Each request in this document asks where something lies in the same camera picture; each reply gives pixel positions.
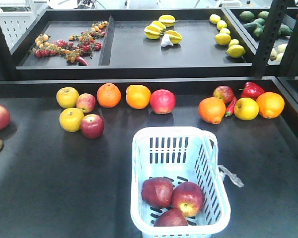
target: black tray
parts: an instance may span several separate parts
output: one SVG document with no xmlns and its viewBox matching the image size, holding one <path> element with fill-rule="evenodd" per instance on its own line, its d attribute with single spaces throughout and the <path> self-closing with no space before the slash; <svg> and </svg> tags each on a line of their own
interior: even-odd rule
<svg viewBox="0 0 298 238">
<path fill-rule="evenodd" d="M 243 11 L 246 11 L 246 10 L 252 11 L 256 16 L 261 11 L 269 11 L 269 9 L 267 9 L 267 8 L 227 8 L 228 14 L 230 15 L 230 17 L 232 19 L 234 19 L 233 26 L 235 28 L 241 29 L 241 31 L 244 33 L 246 38 L 250 41 L 252 46 L 255 48 L 254 51 L 256 52 L 260 39 L 255 39 L 248 31 L 246 31 L 246 29 L 243 26 L 243 24 L 245 24 L 245 22 L 243 22 L 239 19 L 240 13 Z M 296 8 L 296 7 L 287 8 L 286 14 L 283 18 L 283 24 L 285 24 L 285 25 L 289 26 L 291 29 L 293 29 L 295 26 L 295 23 L 296 23 L 295 18 L 296 18 L 297 13 L 298 13 L 298 8 Z M 274 47 L 276 48 L 280 44 L 288 43 L 289 38 L 290 38 L 290 36 L 278 37 L 274 43 Z M 269 70 L 268 74 L 276 75 L 276 73 L 277 73 L 276 70 L 278 68 L 278 65 L 279 65 L 279 62 L 271 61 L 269 59 L 268 67 L 267 67 L 267 69 Z"/>
<path fill-rule="evenodd" d="M 162 48 L 160 40 L 149 40 L 144 28 L 163 14 L 176 17 L 174 29 L 183 40 L 174 47 Z M 211 14 L 218 14 L 228 24 L 232 38 L 238 39 L 246 54 L 233 59 L 226 54 L 227 46 L 215 43 L 219 32 L 209 22 Z M 59 57 L 40 58 L 28 52 L 35 46 L 37 35 L 47 33 L 49 41 L 67 39 L 87 30 L 93 22 L 108 20 L 107 36 L 101 40 L 103 49 L 90 66 L 67 65 Z M 46 10 L 31 25 L 11 49 L 13 61 L 22 80 L 44 79 L 102 79 L 102 78 L 173 78 L 248 76 L 254 52 L 244 40 L 239 28 L 222 8 L 185 10 Z"/>
<path fill-rule="evenodd" d="M 282 94 L 285 109 L 276 119 L 235 116 L 221 124 L 202 121 L 198 103 L 218 85 L 239 96 L 246 81 Z M 62 109 L 55 94 L 64 86 L 95 94 L 105 80 L 0 82 L 0 104 L 11 112 L 11 124 L 0 132 L 0 238 L 141 238 L 130 217 L 131 142 L 146 126 L 196 126 L 213 132 L 219 142 L 219 164 L 245 183 L 226 178 L 231 205 L 228 226 L 215 238 L 298 237 L 298 105 L 273 77 L 174 78 L 111 80 L 122 91 L 112 109 L 97 106 L 104 134 L 90 140 L 59 126 Z M 171 114 L 148 107 L 130 108 L 124 99 L 129 84 L 176 94 Z"/>
</svg>

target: yellow apple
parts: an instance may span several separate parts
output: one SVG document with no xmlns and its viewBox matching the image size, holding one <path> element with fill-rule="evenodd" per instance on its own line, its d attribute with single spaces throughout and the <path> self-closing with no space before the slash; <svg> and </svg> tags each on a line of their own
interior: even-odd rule
<svg viewBox="0 0 298 238">
<path fill-rule="evenodd" d="M 56 100 L 62 108 L 75 107 L 78 97 L 79 97 L 78 91 L 72 87 L 61 88 L 56 93 Z"/>
<path fill-rule="evenodd" d="M 241 120 L 253 120 L 258 112 L 258 104 L 251 98 L 240 98 L 234 106 L 234 114 Z"/>
<path fill-rule="evenodd" d="M 60 114 L 60 125 L 68 132 L 76 132 L 79 130 L 80 122 L 84 117 L 84 113 L 78 108 L 67 108 Z"/>
</svg>

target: white plastic basket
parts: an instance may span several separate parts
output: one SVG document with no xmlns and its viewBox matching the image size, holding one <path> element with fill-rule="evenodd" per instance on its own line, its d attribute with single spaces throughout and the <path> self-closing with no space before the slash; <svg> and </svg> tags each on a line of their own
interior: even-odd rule
<svg viewBox="0 0 298 238">
<path fill-rule="evenodd" d="M 166 177 L 174 186 L 184 181 L 200 186 L 205 203 L 196 217 L 187 218 L 189 226 L 153 226 L 167 209 L 143 202 L 142 184 L 151 177 Z M 132 143 L 131 217 L 144 238 L 208 238 L 222 231 L 230 219 L 230 205 L 218 170 L 215 135 L 190 126 L 139 130 Z"/>
</svg>

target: starfruit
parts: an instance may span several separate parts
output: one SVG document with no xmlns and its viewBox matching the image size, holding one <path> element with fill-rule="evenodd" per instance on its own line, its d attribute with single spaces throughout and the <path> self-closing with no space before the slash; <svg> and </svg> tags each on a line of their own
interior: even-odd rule
<svg viewBox="0 0 298 238">
<path fill-rule="evenodd" d="M 161 34 L 159 28 L 152 25 L 146 26 L 144 32 L 145 32 L 145 35 L 152 40 L 158 39 Z"/>
<path fill-rule="evenodd" d="M 173 26 L 175 23 L 175 18 L 172 15 L 162 15 L 159 17 L 159 22 L 161 22 L 166 27 Z"/>
<path fill-rule="evenodd" d="M 176 31 L 169 30 L 166 31 L 165 34 L 169 36 L 173 44 L 179 44 L 179 42 L 182 41 L 182 36 Z"/>
<path fill-rule="evenodd" d="M 166 29 L 166 27 L 165 27 L 165 25 L 163 25 L 161 22 L 159 22 L 159 21 L 153 21 L 152 23 L 151 23 L 151 26 L 155 26 L 155 27 L 157 27 L 159 30 L 160 30 L 160 32 L 163 32 L 165 29 Z"/>
</svg>

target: red bell pepper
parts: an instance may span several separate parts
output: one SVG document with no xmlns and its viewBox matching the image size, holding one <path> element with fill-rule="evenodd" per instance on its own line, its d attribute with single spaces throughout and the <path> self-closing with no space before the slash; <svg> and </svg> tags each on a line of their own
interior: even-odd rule
<svg viewBox="0 0 298 238">
<path fill-rule="evenodd" d="M 234 107 L 237 102 L 237 98 L 234 96 L 233 100 L 229 103 L 229 105 L 226 107 L 225 116 L 232 116 L 234 114 Z"/>
<path fill-rule="evenodd" d="M 256 100 L 259 97 L 259 95 L 265 93 L 264 89 L 262 89 L 256 83 L 252 82 L 246 82 L 244 84 L 244 88 L 241 88 L 240 90 L 243 90 L 241 98 L 251 98 L 254 100 Z"/>
</svg>

